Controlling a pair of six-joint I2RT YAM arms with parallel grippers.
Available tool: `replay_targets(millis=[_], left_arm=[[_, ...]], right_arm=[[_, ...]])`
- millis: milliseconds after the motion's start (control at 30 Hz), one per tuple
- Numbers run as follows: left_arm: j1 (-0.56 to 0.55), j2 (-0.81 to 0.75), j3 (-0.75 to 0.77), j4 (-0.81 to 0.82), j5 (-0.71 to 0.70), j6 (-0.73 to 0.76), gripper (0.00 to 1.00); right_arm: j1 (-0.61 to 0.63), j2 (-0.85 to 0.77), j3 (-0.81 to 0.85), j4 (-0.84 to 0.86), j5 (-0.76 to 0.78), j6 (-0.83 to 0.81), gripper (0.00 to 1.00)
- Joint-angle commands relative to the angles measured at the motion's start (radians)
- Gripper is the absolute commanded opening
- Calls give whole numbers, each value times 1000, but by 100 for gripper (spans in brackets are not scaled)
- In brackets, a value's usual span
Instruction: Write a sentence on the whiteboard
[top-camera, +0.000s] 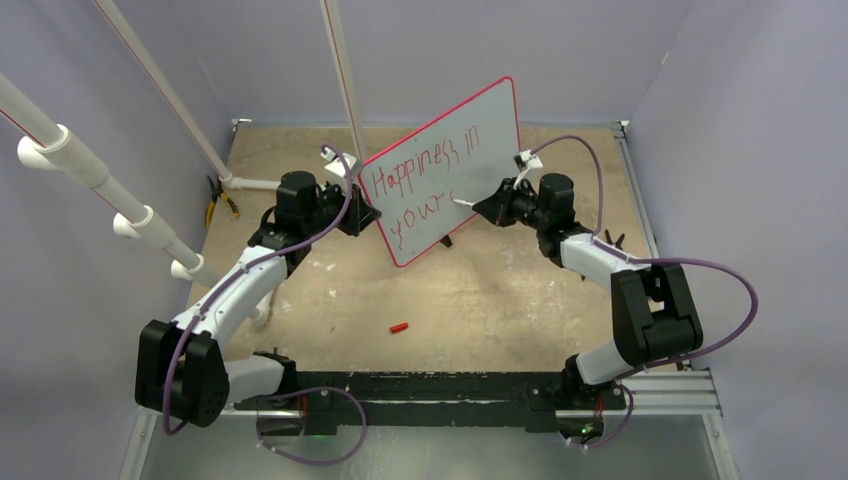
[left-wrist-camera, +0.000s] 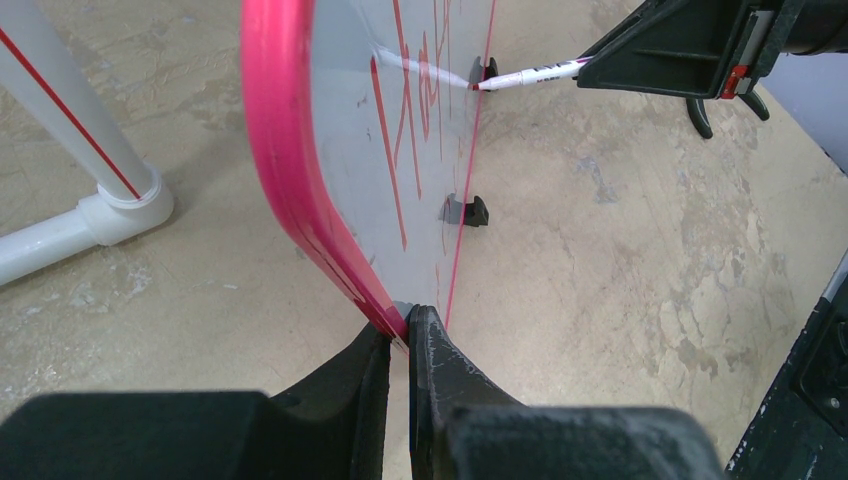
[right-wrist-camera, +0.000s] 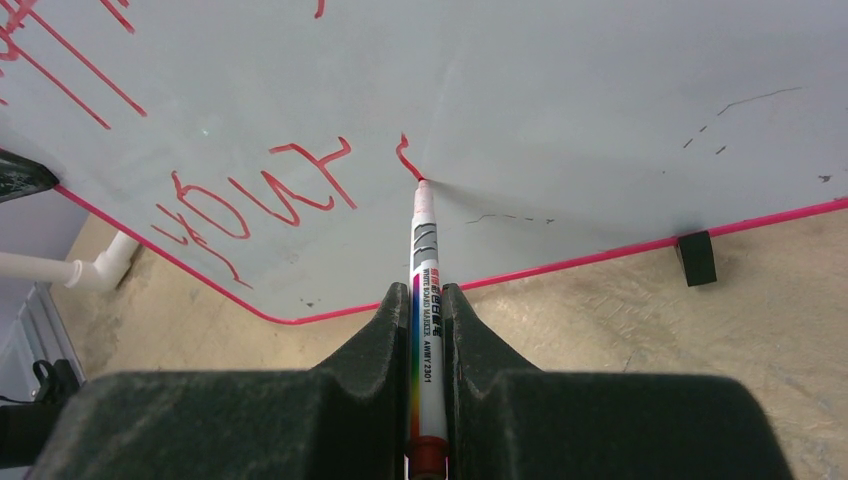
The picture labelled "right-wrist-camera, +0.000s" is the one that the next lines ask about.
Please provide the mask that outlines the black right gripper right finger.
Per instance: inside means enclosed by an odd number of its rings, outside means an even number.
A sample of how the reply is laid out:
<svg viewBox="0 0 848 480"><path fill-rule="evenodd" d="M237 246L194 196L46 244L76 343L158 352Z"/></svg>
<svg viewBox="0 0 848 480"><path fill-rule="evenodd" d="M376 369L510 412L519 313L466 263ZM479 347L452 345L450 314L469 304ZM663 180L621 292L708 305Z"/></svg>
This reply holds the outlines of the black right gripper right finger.
<svg viewBox="0 0 848 480"><path fill-rule="evenodd" d="M789 479L754 396L713 375L545 371L443 292L454 479Z"/></svg>

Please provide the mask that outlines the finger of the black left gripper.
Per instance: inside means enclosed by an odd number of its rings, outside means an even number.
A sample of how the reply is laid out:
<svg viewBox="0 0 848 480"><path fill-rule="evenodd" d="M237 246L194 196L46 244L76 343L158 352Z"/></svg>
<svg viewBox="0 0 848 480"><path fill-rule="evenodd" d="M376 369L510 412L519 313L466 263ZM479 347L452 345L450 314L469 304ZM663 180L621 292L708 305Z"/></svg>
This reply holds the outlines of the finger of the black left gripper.
<svg viewBox="0 0 848 480"><path fill-rule="evenodd" d="M59 178L44 165L1 150L1 202L54 189Z"/></svg>

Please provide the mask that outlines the red whiteboard marker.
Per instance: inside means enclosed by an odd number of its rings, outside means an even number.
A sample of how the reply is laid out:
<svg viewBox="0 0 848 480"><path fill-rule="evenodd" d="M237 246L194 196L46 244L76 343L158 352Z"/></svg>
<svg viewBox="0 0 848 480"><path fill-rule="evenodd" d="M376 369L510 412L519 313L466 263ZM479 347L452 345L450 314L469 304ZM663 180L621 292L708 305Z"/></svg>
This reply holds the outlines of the red whiteboard marker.
<svg viewBox="0 0 848 480"><path fill-rule="evenodd" d="M449 447L442 288L433 192L425 180L414 194L409 292L407 473L410 479L444 479Z"/></svg>

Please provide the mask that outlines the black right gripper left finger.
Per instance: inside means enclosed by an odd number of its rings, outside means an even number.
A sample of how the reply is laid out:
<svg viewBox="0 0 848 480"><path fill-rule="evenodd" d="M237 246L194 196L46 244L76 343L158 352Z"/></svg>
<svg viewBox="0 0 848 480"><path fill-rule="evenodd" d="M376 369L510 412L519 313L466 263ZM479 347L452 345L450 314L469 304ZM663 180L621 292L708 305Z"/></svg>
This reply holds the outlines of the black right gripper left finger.
<svg viewBox="0 0 848 480"><path fill-rule="evenodd" d="M307 370L119 372L63 409L34 479L398 479L409 294Z"/></svg>

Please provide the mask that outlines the red framed whiteboard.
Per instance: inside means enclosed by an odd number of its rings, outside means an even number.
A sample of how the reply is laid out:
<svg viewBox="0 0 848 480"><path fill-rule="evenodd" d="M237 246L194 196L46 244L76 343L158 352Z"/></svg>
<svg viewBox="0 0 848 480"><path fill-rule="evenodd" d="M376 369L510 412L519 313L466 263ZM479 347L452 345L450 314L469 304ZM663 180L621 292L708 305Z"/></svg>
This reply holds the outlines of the red framed whiteboard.
<svg viewBox="0 0 848 480"><path fill-rule="evenodd" d="M1 145L251 312L847 203L843 1L5 1Z"/></svg>

